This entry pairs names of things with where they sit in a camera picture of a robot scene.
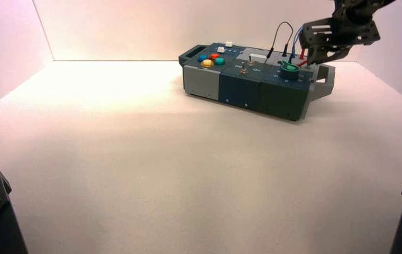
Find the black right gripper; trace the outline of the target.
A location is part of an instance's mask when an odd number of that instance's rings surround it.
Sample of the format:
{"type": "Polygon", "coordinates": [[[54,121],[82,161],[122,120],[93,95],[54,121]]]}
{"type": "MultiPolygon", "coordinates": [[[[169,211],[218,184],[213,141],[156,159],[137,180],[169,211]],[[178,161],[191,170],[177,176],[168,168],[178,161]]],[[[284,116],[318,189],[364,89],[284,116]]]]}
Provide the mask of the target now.
{"type": "Polygon", "coordinates": [[[357,25],[333,18],[305,23],[299,36],[308,48],[307,65],[324,64],[345,58],[354,45],[371,45],[380,40],[374,21],[357,25]]]}

